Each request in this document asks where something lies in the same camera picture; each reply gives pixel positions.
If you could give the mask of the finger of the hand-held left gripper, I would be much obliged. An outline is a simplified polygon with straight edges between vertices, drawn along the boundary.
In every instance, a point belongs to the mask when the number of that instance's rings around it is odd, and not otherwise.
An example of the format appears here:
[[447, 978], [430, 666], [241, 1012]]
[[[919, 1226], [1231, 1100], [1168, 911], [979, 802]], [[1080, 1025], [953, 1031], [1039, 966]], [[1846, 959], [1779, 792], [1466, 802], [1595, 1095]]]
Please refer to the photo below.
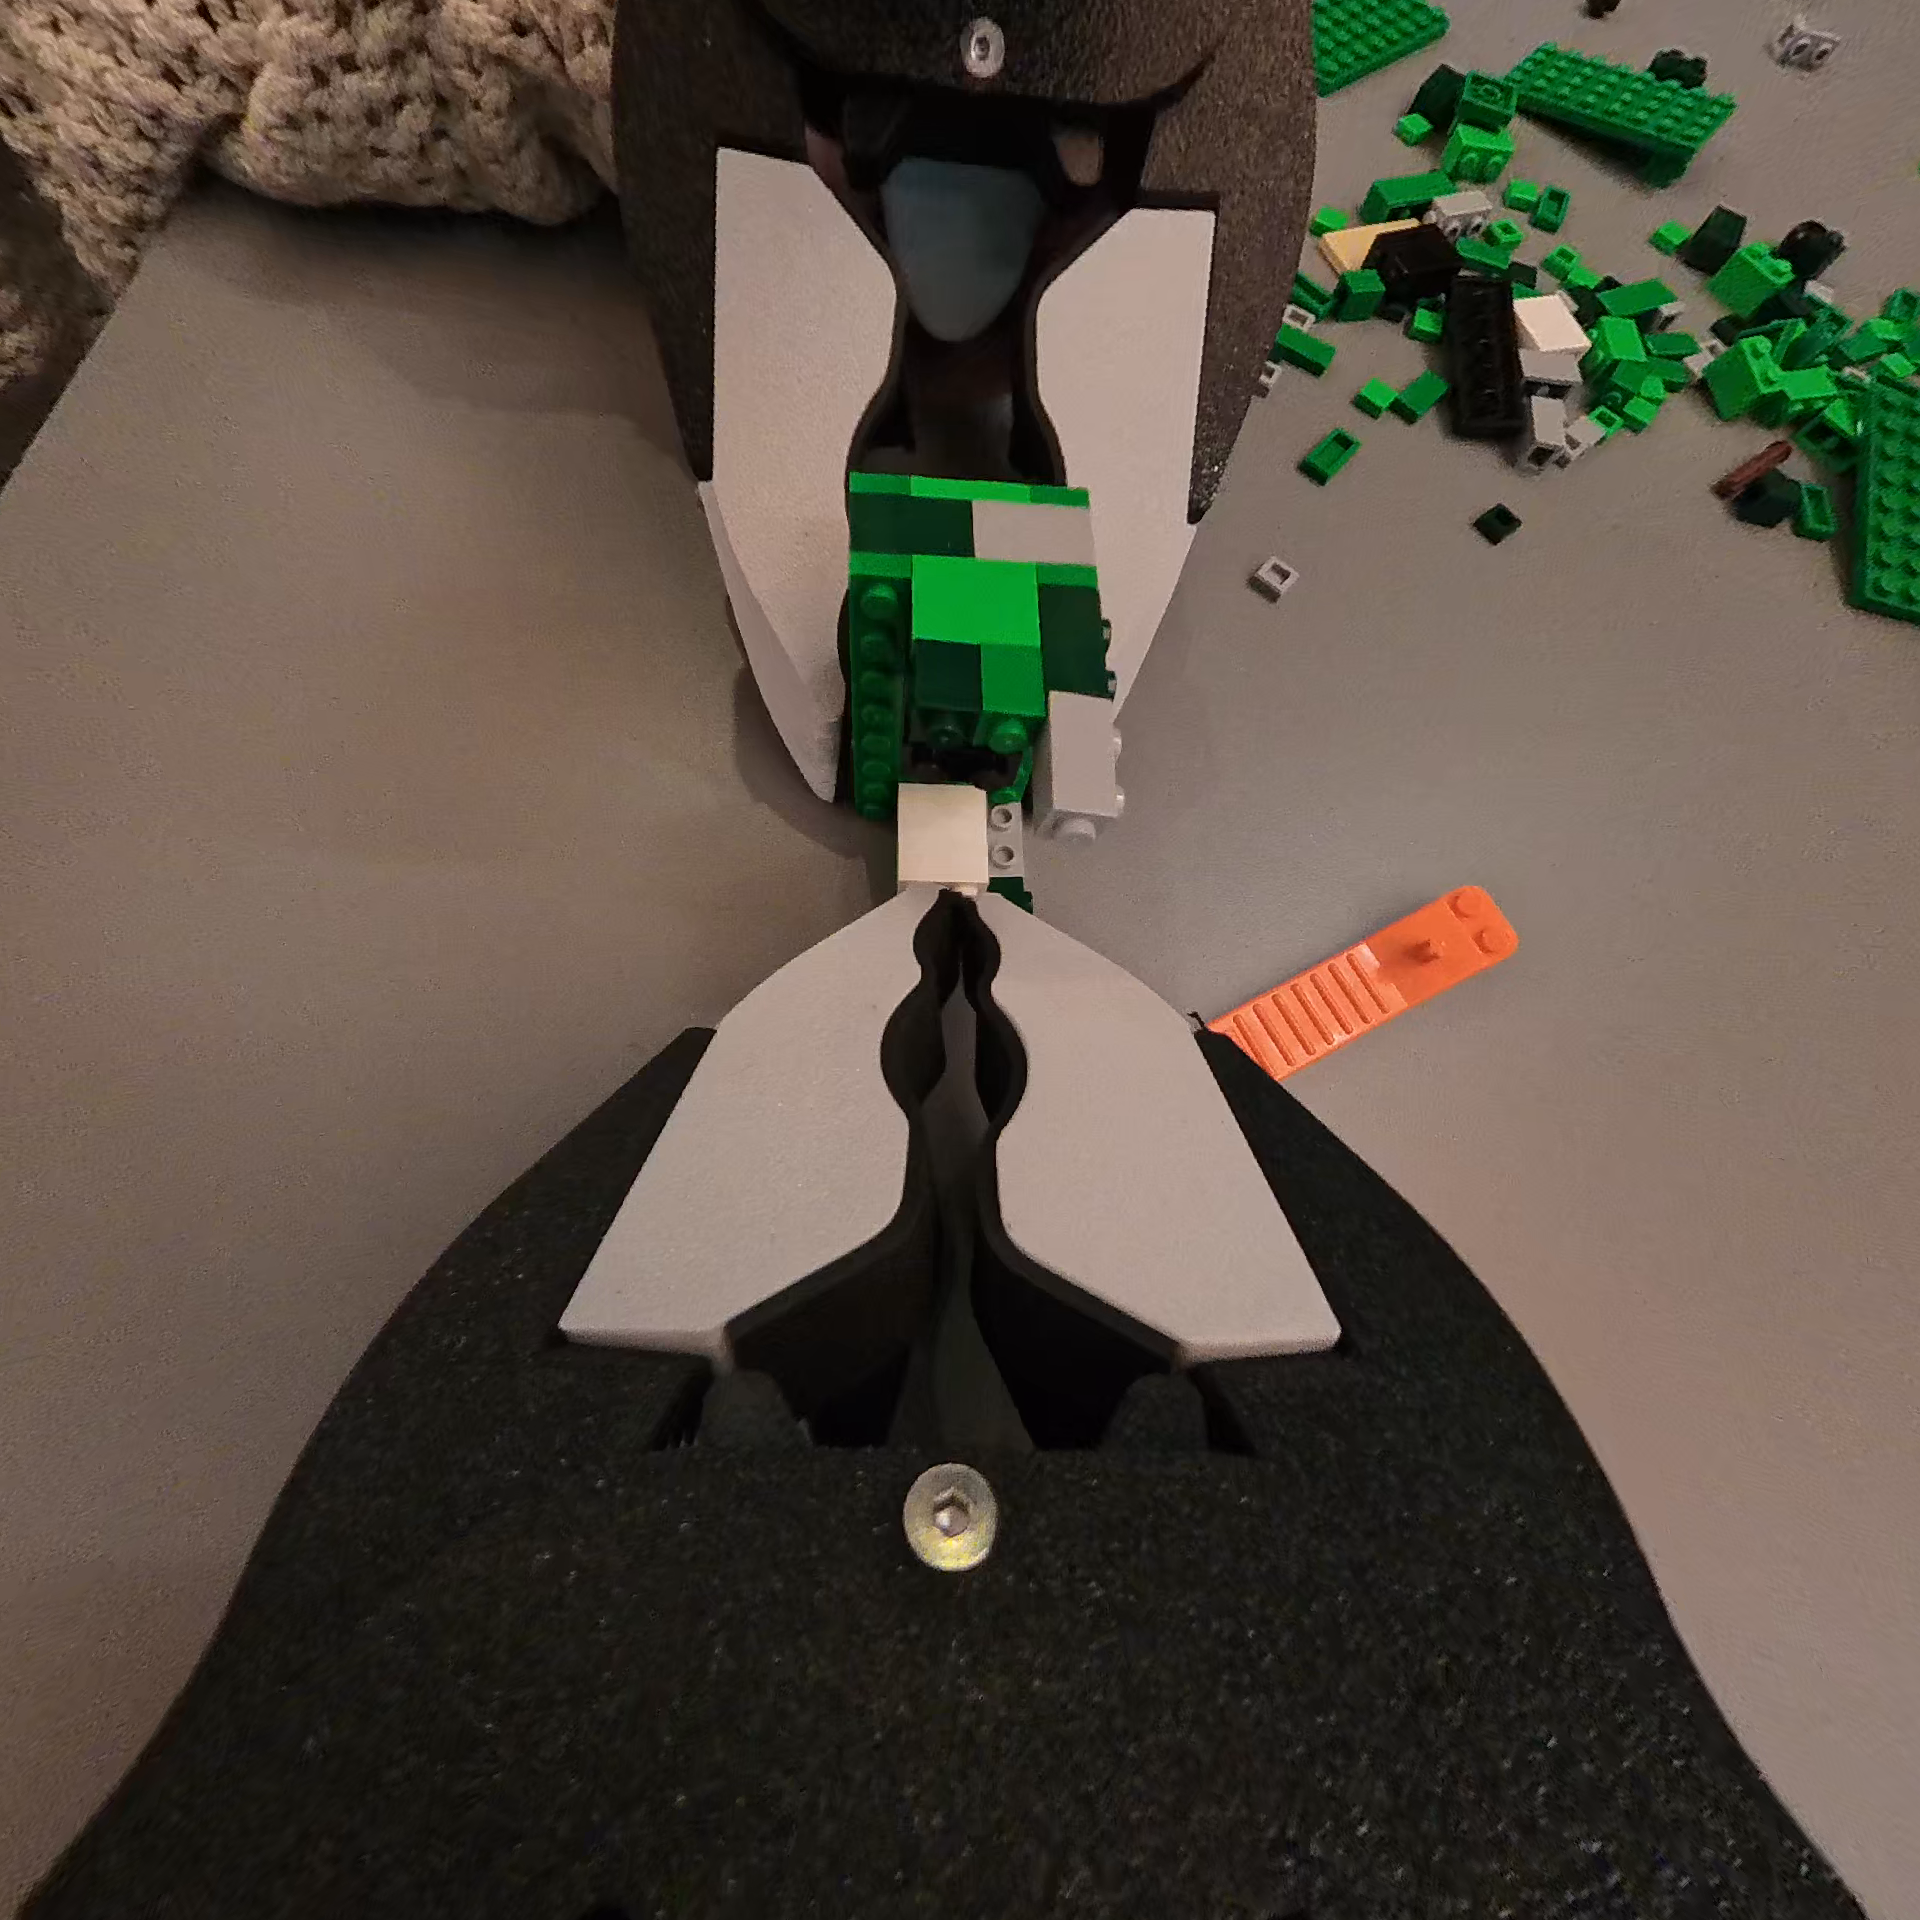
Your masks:
[[1217, 217], [1130, 208], [1039, 305], [1041, 402], [1094, 512], [1126, 703], [1183, 578]]
[[700, 498], [760, 698], [820, 800], [839, 782], [848, 703], [848, 454], [894, 345], [894, 278], [826, 182], [721, 151]]

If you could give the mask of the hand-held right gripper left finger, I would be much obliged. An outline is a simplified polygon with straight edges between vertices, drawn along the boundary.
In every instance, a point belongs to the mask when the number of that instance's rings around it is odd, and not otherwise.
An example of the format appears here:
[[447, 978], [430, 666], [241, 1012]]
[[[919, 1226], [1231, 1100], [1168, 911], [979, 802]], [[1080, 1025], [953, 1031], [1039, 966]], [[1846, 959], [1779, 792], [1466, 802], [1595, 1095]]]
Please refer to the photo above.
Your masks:
[[711, 1031], [568, 1302], [569, 1344], [769, 1376], [834, 1447], [939, 1436], [926, 1104], [963, 934], [961, 897], [897, 897]]

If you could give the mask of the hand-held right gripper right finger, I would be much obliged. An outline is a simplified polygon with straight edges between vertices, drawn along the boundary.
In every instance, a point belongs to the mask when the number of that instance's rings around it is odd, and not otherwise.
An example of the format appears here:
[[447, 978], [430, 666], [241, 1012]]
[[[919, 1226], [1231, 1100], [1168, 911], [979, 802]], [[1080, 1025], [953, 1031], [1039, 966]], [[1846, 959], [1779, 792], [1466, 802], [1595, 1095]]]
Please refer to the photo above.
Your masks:
[[1022, 1430], [1095, 1447], [1145, 1378], [1340, 1323], [1187, 1017], [1007, 897], [967, 905], [988, 1123], [972, 1306]]

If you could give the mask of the green lego model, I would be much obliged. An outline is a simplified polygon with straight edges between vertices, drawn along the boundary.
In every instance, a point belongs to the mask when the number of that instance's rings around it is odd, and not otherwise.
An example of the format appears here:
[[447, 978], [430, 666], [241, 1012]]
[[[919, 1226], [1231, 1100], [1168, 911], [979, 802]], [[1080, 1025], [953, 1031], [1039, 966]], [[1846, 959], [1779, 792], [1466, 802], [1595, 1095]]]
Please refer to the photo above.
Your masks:
[[988, 895], [1033, 913], [1024, 836], [1122, 816], [1120, 678], [1088, 491], [854, 470], [838, 798], [892, 825], [912, 785], [983, 798]]

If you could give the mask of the white lego brick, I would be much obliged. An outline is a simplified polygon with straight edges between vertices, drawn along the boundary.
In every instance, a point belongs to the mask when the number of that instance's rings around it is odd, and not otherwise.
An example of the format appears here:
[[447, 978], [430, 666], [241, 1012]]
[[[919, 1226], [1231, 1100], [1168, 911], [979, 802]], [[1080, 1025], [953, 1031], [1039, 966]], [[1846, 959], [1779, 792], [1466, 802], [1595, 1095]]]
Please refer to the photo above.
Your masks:
[[979, 897], [992, 878], [991, 796], [975, 785], [900, 785], [897, 891]]

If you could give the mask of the person's left forearm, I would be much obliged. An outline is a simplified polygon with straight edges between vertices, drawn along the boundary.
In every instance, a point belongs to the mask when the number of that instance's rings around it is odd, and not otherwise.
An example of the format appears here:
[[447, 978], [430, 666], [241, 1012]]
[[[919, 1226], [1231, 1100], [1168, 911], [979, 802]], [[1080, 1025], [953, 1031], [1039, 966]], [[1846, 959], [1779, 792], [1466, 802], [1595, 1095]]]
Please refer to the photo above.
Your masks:
[[4, 474], [195, 177], [579, 217], [615, 184], [612, 6], [4, 3]]

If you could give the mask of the pile of green lego bricks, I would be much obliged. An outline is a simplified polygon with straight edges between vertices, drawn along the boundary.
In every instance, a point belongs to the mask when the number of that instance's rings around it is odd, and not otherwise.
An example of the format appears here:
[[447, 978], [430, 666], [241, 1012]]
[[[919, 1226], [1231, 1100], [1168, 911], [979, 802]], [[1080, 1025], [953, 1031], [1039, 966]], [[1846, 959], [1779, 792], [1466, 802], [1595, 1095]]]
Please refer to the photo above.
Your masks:
[[1641, 186], [1678, 186], [1738, 108], [1707, 72], [1686, 51], [1633, 67], [1556, 41], [1504, 74], [1438, 64], [1395, 127], [1425, 167], [1312, 212], [1324, 275], [1295, 275], [1255, 388], [1322, 377], [1344, 327], [1391, 326], [1430, 359], [1404, 383], [1367, 377], [1353, 412], [1406, 426], [1446, 412], [1519, 474], [1570, 470], [1694, 393], [1720, 422], [1768, 431], [1712, 482], [1728, 514], [1816, 544], [1849, 535], [1849, 603], [1914, 626], [1915, 288], [1857, 319], [1832, 288], [1840, 230], [1807, 219], [1766, 238], [1724, 203], [1658, 225], [1662, 267], [1624, 279], [1562, 241], [1564, 186], [1514, 171], [1519, 128], [1536, 123]]

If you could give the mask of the orange brick separator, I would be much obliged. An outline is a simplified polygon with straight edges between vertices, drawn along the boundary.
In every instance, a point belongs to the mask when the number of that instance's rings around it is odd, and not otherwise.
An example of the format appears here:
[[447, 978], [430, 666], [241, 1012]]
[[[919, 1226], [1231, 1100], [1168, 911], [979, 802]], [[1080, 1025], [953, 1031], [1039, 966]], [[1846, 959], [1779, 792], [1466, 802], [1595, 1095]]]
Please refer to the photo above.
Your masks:
[[1456, 888], [1204, 1028], [1282, 1083], [1519, 950], [1521, 935], [1492, 897], [1476, 886]]

